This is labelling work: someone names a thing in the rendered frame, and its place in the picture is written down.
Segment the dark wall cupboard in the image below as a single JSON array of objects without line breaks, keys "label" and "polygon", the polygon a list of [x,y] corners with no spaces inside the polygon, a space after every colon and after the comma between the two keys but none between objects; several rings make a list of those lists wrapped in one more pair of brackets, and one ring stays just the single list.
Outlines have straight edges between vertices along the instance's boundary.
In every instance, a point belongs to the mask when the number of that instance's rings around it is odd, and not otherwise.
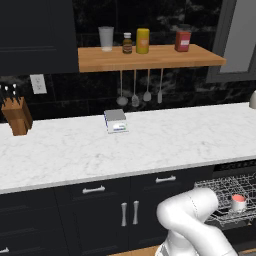
[{"label": "dark wall cupboard", "polygon": [[0,76],[78,71],[72,0],[0,0]]}]

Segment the red jar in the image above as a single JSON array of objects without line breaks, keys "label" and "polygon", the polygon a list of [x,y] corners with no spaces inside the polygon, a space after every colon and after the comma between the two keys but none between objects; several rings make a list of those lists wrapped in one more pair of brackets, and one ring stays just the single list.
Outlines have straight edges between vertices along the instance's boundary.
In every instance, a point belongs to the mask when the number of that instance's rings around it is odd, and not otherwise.
[{"label": "red jar", "polygon": [[191,32],[188,26],[180,26],[176,32],[175,50],[187,52],[190,45]]}]

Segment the hanging steel ladle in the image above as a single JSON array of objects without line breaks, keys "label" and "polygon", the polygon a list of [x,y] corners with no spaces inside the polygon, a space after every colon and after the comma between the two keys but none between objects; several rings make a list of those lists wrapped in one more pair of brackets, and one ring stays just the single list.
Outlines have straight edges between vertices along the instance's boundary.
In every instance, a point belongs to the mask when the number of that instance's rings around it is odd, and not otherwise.
[{"label": "hanging steel ladle", "polygon": [[120,106],[126,106],[128,98],[123,96],[123,78],[120,78],[120,96],[117,98],[117,104]]}]

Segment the wooden wall shelf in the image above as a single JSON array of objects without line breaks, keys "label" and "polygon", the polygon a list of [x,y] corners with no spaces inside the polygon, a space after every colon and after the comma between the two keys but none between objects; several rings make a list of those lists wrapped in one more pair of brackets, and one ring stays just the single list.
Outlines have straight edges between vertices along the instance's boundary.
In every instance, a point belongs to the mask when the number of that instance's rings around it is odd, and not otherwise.
[{"label": "wooden wall shelf", "polygon": [[80,72],[106,72],[120,70],[145,70],[161,68],[185,68],[223,66],[226,59],[196,44],[188,52],[177,52],[173,45],[151,45],[147,54],[138,54],[133,47],[131,54],[124,54],[121,46],[110,52],[100,47],[78,49]]}]

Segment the hanging steel spoon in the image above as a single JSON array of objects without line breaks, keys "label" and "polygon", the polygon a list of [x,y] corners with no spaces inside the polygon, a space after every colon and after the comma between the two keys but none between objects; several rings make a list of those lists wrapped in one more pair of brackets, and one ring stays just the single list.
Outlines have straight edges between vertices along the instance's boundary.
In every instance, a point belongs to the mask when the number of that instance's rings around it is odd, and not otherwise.
[{"label": "hanging steel spoon", "polygon": [[136,70],[134,70],[133,96],[131,100],[132,100],[133,107],[139,106],[139,98],[136,95]]}]

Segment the dark cupboard door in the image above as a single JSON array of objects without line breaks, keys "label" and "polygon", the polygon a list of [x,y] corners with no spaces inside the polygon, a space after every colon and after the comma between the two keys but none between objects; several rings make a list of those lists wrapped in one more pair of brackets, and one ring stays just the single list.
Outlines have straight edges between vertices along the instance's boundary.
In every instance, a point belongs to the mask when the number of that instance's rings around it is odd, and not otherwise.
[{"label": "dark cupboard door", "polygon": [[168,231],[157,219],[157,206],[169,197],[188,191],[185,188],[163,188],[144,190],[135,196],[138,201],[138,223],[130,225],[129,248],[131,250],[160,245],[167,237]]},{"label": "dark cupboard door", "polygon": [[59,207],[70,256],[108,256],[128,249],[128,206],[122,227],[123,202],[98,199]]}]

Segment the white cup with red inside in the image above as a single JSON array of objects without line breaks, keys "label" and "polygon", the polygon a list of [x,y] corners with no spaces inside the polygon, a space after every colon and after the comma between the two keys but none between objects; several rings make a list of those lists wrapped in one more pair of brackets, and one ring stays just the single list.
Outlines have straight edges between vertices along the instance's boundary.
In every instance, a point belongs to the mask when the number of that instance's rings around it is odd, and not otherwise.
[{"label": "white cup with red inside", "polygon": [[246,209],[246,198],[240,194],[234,194],[232,196],[231,208],[235,212],[242,212]]}]

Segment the dark base cupboard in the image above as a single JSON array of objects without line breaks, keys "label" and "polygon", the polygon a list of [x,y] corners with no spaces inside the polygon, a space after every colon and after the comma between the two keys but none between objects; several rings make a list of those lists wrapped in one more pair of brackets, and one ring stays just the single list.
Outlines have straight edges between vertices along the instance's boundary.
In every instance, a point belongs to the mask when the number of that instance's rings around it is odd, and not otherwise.
[{"label": "dark base cupboard", "polygon": [[69,256],[52,188],[0,195],[0,256]]}]

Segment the black dishwasher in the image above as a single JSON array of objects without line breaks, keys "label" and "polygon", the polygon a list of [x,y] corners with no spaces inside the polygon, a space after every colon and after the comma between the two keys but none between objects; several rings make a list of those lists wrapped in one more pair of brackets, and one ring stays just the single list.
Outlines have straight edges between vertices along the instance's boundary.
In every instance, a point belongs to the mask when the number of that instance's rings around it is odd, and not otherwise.
[{"label": "black dishwasher", "polygon": [[218,227],[236,251],[256,254],[256,159],[217,165],[211,179],[195,186],[218,197],[218,209],[205,223]]}]

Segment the grey kitchen scale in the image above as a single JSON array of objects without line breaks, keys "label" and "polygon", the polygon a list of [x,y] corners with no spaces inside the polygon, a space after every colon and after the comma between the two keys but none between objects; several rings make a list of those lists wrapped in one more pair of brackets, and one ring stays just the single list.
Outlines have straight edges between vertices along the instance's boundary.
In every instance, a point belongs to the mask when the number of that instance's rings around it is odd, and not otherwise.
[{"label": "grey kitchen scale", "polygon": [[104,118],[109,133],[128,131],[126,116],[122,109],[105,110]]}]

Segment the clear glass tumbler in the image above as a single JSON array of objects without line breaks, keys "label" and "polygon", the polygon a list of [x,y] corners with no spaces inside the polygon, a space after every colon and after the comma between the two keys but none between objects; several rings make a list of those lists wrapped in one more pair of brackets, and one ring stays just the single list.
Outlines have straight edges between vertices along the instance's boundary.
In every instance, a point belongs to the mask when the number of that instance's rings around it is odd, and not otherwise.
[{"label": "clear glass tumbler", "polygon": [[103,27],[99,27],[98,31],[99,31],[101,49],[104,52],[110,52],[113,46],[114,28],[103,26]]}]

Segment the hanging steel spatula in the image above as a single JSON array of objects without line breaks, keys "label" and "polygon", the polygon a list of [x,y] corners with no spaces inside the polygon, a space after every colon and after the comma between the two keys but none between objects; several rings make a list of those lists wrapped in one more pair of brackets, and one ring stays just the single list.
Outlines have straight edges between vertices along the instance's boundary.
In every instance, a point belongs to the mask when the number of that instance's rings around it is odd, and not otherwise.
[{"label": "hanging steel spatula", "polygon": [[147,89],[143,95],[143,100],[145,102],[151,101],[151,93],[149,92],[149,85],[150,85],[150,69],[148,69],[148,75],[147,75]]}]

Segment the dark drawer front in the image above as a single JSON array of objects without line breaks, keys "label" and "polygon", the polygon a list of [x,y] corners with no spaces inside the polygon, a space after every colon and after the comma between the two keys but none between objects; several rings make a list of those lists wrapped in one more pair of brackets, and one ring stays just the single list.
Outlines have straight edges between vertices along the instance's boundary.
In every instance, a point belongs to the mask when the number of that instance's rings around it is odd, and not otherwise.
[{"label": "dark drawer front", "polygon": [[[83,194],[84,188],[98,188],[105,187],[103,192],[94,192]],[[86,200],[98,199],[118,199],[121,202],[129,198],[130,192],[130,179],[117,178],[109,180],[100,180],[87,183],[72,184],[66,186],[56,187],[54,189],[56,200],[59,205],[69,205],[85,202]]]},{"label": "dark drawer front", "polygon": [[[172,188],[181,191],[186,191],[194,187],[194,183],[202,180],[207,180],[212,177],[214,166],[202,166],[196,168],[186,168],[180,170],[169,170],[152,174],[144,174],[133,176],[131,178],[131,191],[143,192],[153,191],[155,189]],[[175,181],[156,183],[156,178],[168,178],[176,176]]]}]

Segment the pale round object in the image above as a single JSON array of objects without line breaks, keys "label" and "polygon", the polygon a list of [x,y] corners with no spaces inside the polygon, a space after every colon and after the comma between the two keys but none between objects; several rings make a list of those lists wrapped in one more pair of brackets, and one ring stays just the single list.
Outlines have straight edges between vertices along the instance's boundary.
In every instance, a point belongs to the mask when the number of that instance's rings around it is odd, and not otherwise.
[{"label": "pale round object", "polygon": [[256,110],[256,90],[251,95],[249,107]]}]

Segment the wooden knife block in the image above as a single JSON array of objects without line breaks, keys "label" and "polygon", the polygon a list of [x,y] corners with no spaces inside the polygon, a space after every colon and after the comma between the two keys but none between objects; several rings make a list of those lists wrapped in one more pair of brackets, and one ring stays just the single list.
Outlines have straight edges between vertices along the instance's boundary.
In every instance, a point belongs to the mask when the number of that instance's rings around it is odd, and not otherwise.
[{"label": "wooden knife block", "polygon": [[32,128],[33,119],[25,98],[20,95],[16,84],[0,85],[0,104],[13,135],[26,135]]}]

